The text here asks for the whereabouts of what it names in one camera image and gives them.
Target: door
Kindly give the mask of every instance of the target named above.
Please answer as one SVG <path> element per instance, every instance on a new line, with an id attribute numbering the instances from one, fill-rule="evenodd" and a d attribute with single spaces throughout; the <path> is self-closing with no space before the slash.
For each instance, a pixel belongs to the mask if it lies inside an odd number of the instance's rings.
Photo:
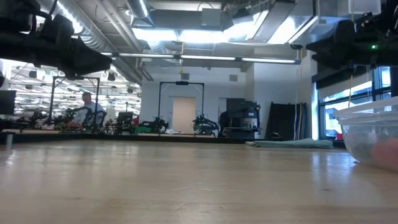
<path id="1" fill-rule="evenodd" d="M 195 119 L 196 99 L 175 97 L 173 101 L 173 130 L 193 134 L 192 121 Z"/>

